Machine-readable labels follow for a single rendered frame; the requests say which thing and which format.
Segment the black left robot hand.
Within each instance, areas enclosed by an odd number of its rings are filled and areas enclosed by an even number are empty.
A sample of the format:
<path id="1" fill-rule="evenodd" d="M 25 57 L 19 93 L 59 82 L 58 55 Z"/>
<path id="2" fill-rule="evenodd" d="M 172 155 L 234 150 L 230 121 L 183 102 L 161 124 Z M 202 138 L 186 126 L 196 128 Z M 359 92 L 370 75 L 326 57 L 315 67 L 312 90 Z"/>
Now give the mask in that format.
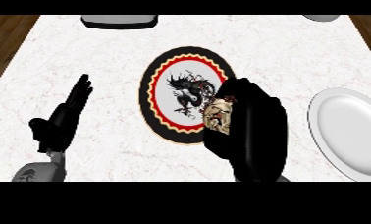
<path id="1" fill-rule="evenodd" d="M 56 106 L 49 119 L 34 118 L 30 121 L 34 140 L 40 143 L 40 153 L 66 151 L 92 91 L 89 75 L 83 74 L 65 102 Z"/>

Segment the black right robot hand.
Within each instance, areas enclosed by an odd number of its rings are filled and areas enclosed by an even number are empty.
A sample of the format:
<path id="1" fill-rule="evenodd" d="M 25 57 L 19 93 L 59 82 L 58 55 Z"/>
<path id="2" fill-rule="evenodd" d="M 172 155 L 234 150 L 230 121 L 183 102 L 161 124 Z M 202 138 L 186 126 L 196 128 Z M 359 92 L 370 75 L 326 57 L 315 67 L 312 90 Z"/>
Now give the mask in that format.
<path id="1" fill-rule="evenodd" d="M 228 78 L 217 98 L 233 98 L 230 133 L 211 127 L 203 143 L 233 168 L 242 182 L 277 182 L 287 158 L 287 113 L 280 99 L 271 97 L 248 78 Z"/>

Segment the tan cupcake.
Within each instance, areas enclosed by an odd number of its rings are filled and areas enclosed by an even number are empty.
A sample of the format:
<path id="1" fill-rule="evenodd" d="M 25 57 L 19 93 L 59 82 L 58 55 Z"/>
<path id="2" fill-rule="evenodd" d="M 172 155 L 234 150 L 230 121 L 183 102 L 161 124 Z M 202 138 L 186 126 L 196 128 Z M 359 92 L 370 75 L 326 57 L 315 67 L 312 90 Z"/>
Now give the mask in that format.
<path id="1" fill-rule="evenodd" d="M 214 99 L 203 110 L 203 121 L 208 129 L 230 133 L 233 104 L 224 99 Z"/>

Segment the black dragon print plate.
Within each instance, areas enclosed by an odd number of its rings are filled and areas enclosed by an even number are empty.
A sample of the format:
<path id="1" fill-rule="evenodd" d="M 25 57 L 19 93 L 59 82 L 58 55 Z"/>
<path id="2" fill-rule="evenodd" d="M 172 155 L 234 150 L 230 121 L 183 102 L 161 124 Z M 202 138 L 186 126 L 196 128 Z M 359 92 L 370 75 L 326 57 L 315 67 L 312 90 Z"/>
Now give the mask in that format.
<path id="1" fill-rule="evenodd" d="M 203 109 L 234 76 L 227 60 L 195 46 L 164 52 L 149 64 L 139 88 L 140 112 L 155 133 L 180 144 L 203 141 Z"/>

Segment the plain white plate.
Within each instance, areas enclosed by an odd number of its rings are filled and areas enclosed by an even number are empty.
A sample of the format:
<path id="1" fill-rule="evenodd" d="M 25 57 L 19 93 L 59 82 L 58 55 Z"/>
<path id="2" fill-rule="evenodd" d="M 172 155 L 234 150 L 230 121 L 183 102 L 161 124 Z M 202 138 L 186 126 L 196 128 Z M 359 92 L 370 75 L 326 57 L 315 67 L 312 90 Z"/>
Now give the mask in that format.
<path id="1" fill-rule="evenodd" d="M 329 163 L 351 180 L 371 182 L 371 98 L 346 88 L 323 90 L 308 123 Z"/>

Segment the grey round object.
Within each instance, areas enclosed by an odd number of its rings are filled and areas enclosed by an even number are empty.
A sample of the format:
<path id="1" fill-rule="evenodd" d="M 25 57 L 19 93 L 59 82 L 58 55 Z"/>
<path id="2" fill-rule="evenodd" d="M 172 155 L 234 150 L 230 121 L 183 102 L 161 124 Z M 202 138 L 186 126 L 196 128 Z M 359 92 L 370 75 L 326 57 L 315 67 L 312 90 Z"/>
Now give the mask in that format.
<path id="1" fill-rule="evenodd" d="M 334 21 L 340 15 L 304 15 L 309 20 L 315 22 L 331 22 Z"/>

